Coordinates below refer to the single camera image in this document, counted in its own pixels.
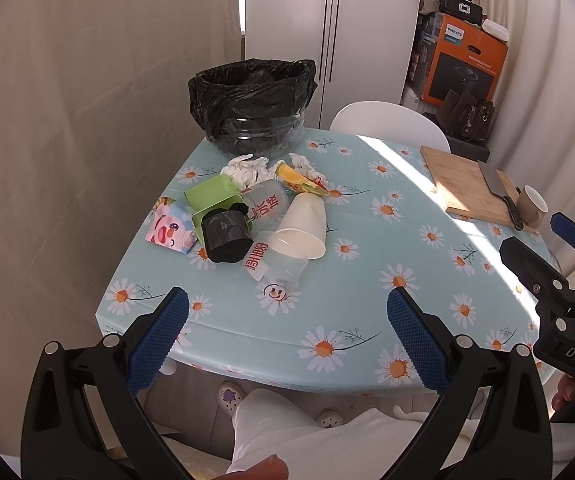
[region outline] beige mug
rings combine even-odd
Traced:
[[[519,214],[530,227],[538,229],[547,214],[547,204],[543,197],[536,189],[531,186],[525,186],[523,192],[517,200],[517,209]]]

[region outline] white cabinet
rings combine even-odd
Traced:
[[[314,59],[306,125],[329,128],[355,101],[398,103],[419,0],[246,0],[248,58]]]

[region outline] person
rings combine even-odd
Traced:
[[[575,398],[575,380],[564,375],[552,399],[555,411]],[[235,445],[228,474],[217,480],[379,480],[405,450],[427,413],[392,416],[371,408],[343,424],[335,412],[314,420],[285,397],[263,388],[245,396],[237,384],[223,383],[222,409],[232,417]],[[478,420],[467,420],[444,466],[462,459]],[[575,455],[575,424],[551,424],[558,475]]]

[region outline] white chair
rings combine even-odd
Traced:
[[[347,105],[331,121],[330,130],[451,153],[445,135],[436,124],[414,110],[393,103],[360,101]]]

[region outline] blue gripper pad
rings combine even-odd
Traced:
[[[552,231],[575,249],[575,223],[563,213],[555,213],[550,220]]]
[[[129,354],[125,383],[133,396],[152,386],[160,366],[183,329],[187,316],[189,298],[187,292],[180,288],[163,306],[162,312]]]
[[[442,396],[449,386],[445,354],[413,307],[396,289],[387,298],[387,318],[423,385]]]

